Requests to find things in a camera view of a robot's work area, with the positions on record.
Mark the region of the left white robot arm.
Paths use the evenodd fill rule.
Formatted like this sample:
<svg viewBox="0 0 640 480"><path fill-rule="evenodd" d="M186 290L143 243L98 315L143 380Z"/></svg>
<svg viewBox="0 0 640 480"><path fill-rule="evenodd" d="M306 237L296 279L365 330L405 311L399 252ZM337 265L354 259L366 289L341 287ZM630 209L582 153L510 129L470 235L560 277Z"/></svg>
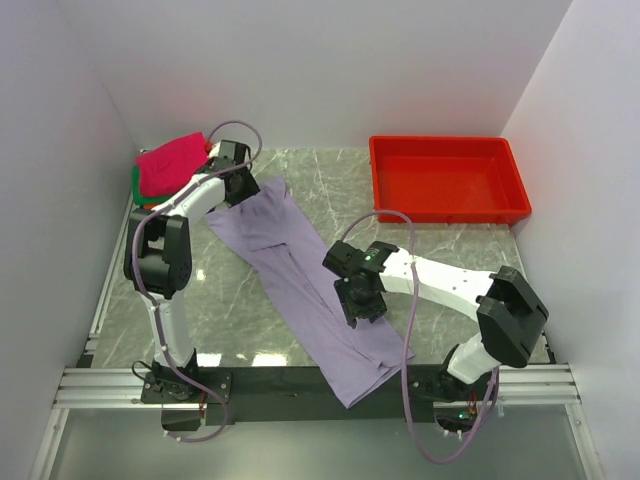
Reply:
<svg viewBox="0 0 640 480"><path fill-rule="evenodd" d="M152 209L139 208L128 220L125 277L149 316L153 367L169 370L164 389L176 401L193 399L200 378L196 348L188 333L184 290L192 276L191 230L220 205L234 206L257 194L255 156L240 142L222 140L186 185Z"/></svg>

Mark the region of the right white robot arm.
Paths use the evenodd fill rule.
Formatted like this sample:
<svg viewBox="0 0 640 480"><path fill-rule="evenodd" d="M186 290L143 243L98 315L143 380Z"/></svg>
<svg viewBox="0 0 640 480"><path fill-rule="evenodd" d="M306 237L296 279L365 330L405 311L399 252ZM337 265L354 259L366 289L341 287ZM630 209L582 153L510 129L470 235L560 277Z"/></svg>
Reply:
<svg viewBox="0 0 640 480"><path fill-rule="evenodd" d="M381 318L386 293L418 296L477 323L478 333L456 345L426 380L427 397L437 401L464 399L499 366L526 367L549 317L521 272L509 266L468 270L380 241L366 250L337 241L322 264L337 277L334 288L350 327Z"/></svg>

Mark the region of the lavender t shirt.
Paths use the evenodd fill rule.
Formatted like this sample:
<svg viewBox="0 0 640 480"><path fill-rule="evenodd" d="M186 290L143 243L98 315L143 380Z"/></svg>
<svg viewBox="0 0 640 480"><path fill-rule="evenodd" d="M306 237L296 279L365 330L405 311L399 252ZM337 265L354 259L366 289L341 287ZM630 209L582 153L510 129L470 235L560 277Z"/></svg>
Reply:
<svg viewBox="0 0 640 480"><path fill-rule="evenodd" d="M351 408L399 372L403 340L384 318L348 326L322 261L328 248L283 178L233 207L207 214L214 234L258 273L277 312L333 393Z"/></svg>

